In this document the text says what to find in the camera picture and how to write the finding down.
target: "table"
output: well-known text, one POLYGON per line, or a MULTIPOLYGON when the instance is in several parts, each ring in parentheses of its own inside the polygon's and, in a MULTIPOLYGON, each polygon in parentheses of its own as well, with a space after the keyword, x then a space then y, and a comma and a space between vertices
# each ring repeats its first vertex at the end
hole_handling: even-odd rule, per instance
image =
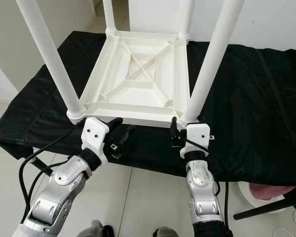
MULTIPOLYGON (((78 96, 105 42, 105 34, 72 32, 58 51, 78 96)), ((187 46, 192 92, 208 42, 187 46)), ((10 103, 0 119, 0 146, 16 159, 33 153, 74 126, 46 68, 10 103)), ((296 50, 278 51, 229 45, 199 116, 215 140, 209 158, 218 181, 296 186, 296 50)), ((118 136, 123 127, 113 136, 118 136)), ((48 149, 71 155, 81 149, 82 128, 48 149)), ((166 128, 137 126, 120 160, 109 162, 185 176, 179 149, 166 128)))

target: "tile grout line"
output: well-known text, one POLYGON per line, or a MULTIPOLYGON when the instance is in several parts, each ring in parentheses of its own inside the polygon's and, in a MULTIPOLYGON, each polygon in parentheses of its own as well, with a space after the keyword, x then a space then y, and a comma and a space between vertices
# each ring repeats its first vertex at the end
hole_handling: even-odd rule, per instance
POLYGON ((130 180, 131 180, 131 178, 132 178, 132 173, 133 173, 133 167, 132 167, 132 169, 131 169, 131 171, 130 171, 130 175, 129 175, 128 187, 127 187, 127 191, 126 191, 126 197, 125 197, 124 207, 123 207, 123 211, 122 211, 122 218, 120 219, 120 224, 119 224, 119 228, 118 228, 118 235, 117 235, 117 237, 119 237, 120 228, 122 227, 123 216, 124 216, 124 210, 125 210, 125 206, 126 206, 126 200, 127 200, 128 190, 129 190, 129 186, 130 186, 130 180))
POLYGON ((118 31, 120 31, 120 28, 122 28, 122 25, 123 25, 123 23, 124 23, 124 21, 125 21, 125 17, 120 17, 120 18, 123 18, 123 20, 122 20, 122 22, 120 23, 120 26, 119 26, 119 27, 117 27, 116 18, 117 18, 117 17, 114 17, 115 27, 116 27, 116 29, 117 29, 118 31))

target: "black cable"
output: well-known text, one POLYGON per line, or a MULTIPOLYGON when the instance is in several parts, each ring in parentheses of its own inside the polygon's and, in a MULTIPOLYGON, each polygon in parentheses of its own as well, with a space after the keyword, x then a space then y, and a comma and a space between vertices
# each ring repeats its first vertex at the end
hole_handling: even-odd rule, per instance
MULTIPOLYGON (((52 167, 56 167, 56 166, 62 165, 62 164, 64 164, 64 163, 66 163, 66 162, 67 162, 67 160, 64 161, 64 162, 51 164, 51 165, 45 167, 44 169, 42 169, 42 170, 37 174, 37 176, 35 177, 34 181, 32 182, 32 185, 31 185, 31 188, 30 188, 30 191, 29 191, 29 200, 31 200, 31 197, 32 197, 32 194, 33 194, 33 190, 34 190, 34 188, 35 188, 35 185, 36 185, 38 179, 39 179, 40 176, 45 172, 45 170, 50 169, 50 168, 52 168, 52 167)), ((23 217, 22 217, 22 222, 24 222, 24 220, 25 220, 27 214, 28 214, 28 211, 27 211, 26 208, 25 208, 24 213, 23 213, 23 217)))
POLYGON ((229 195, 229 182, 226 182, 224 216, 225 216, 225 226, 226 226, 227 230, 229 230, 229 224, 228 224, 228 195, 229 195))
POLYGON ((20 186, 21 186, 21 190, 23 193, 23 197, 24 197, 24 201, 25 201, 25 212, 29 212, 30 211, 30 202, 31 200, 29 199, 28 193, 26 191, 26 187, 24 184, 24 179, 23 179, 23 171, 24 171, 24 167, 25 165, 31 160, 33 159, 35 156, 37 156, 38 154, 42 153, 43 151, 45 151, 47 148, 55 145, 56 143, 60 142, 61 140, 65 139, 70 133, 72 133, 74 130, 71 129, 68 133, 66 133, 65 135, 61 136, 60 138, 57 138, 56 140, 54 140, 53 142, 47 144, 46 146, 42 147, 41 149, 39 149, 38 151, 34 152, 33 154, 31 154, 30 156, 28 156, 25 161, 23 161, 23 163, 21 164, 20 168, 19 168, 19 182, 20 182, 20 186))
MULTIPOLYGON (((200 149, 208 152, 208 154, 214 156, 216 158, 216 160, 218 161, 218 163, 220 164, 220 166, 224 169, 224 172, 226 173, 224 166, 222 166, 220 160, 218 159, 218 156, 215 153, 213 153, 212 151, 208 150, 206 147, 203 147, 202 145, 199 145, 199 144, 197 144, 195 142, 192 142, 192 141, 190 141, 188 139, 185 139, 185 141, 188 142, 188 143, 191 143, 192 145, 194 145, 194 146, 196 146, 196 147, 198 147, 198 148, 200 148, 200 149)), ((218 188, 218 190, 217 190, 217 192, 215 194, 216 196, 219 194, 218 191, 220 191, 220 186, 217 186, 217 188, 218 188)), ((228 224, 228 195, 229 195, 229 182, 226 182, 224 216, 225 216, 225 227, 226 227, 226 230, 230 233, 231 231, 229 229, 229 224, 228 224)))
POLYGON ((202 145, 199 145, 196 142, 192 142, 191 140, 188 140, 188 139, 185 139, 185 141, 188 142, 188 143, 191 143, 192 145, 194 145, 194 146, 196 146, 196 147, 198 147, 198 148, 200 148, 200 149, 208 152, 209 154, 215 156, 216 158, 218 158, 218 156, 214 152, 208 150, 206 147, 203 147, 202 145))
POLYGON ((216 181, 216 185, 217 185, 217 191, 215 193, 215 196, 218 196, 218 194, 221 192, 221 185, 219 184, 218 181, 216 181))
POLYGON ((213 157, 215 157, 215 160, 218 162, 218 164, 220 165, 220 167, 223 169, 224 173, 226 173, 225 167, 222 165, 221 161, 218 159, 218 155, 216 155, 214 152, 212 152, 211 150, 208 150, 206 147, 203 147, 202 145, 199 145, 191 140, 188 139, 184 139, 186 142, 191 143, 192 145, 206 151, 208 154, 212 155, 213 157))

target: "white floor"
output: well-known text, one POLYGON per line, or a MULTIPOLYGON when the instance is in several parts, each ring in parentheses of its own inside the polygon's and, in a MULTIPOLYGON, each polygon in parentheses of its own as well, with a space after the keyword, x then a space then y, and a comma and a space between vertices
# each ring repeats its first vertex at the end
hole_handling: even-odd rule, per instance
MULTIPOLYGON (((0 117, 6 108, 7 103, 0 102, 0 117)), ((66 156, 44 152, 39 158, 51 164, 65 160, 66 156)), ((12 236, 25 206, 18 181, 21 162, 0 147, 0 236, 12 236)), ((37 172, 35 167, 26 166, 27 187, 37 172)), ((38 182, 38 193, 47 181, 44 177, 38 182)), ((223 210, 224 183, 221 186, 219 200, 223 210)), ((284 228, 296 237, 293 207, 278 214, 233 220, 233 214, 250 208, 237 183, 230 183, 228 219, 235 237, 271 237, 276 228, 284 228)), ((193 236, 185 178, 123 165, 108 164, 93 173, 75 199, 59 236, 74 237, 94 219, 112 225, 119 237, 151 237, 161 226, 175 229, 182 237, 193 236)), ((283 230, 276 236, 290 237, 283 230)))

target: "black chair leg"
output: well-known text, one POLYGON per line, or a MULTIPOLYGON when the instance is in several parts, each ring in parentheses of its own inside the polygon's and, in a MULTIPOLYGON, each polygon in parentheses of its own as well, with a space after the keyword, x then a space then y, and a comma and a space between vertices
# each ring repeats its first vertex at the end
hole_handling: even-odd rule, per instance
MULTIPOLYGON (((43 170, 47 167, 47 165, 41 161, 38 157, 35 157, 35 159, 31 162, 32 165, 34 165, 39 170, 43 170)), ((50 177, 53 170, 51 168, 45 169, 44 174, 50 177)))
POLYGON ((235 220, 240 220, 240 219, 265 214, 271 211, 279 210, 279 209, 289 207, 289 206, 294 206, 294 205, 296 205, 296 198, 293 198, 293 199, 286 198, 280 201, 276 201, 264 206, 260 206, 260 207, 248 210, 248 211, 237 213, 233 215, 233 218, 235 220))

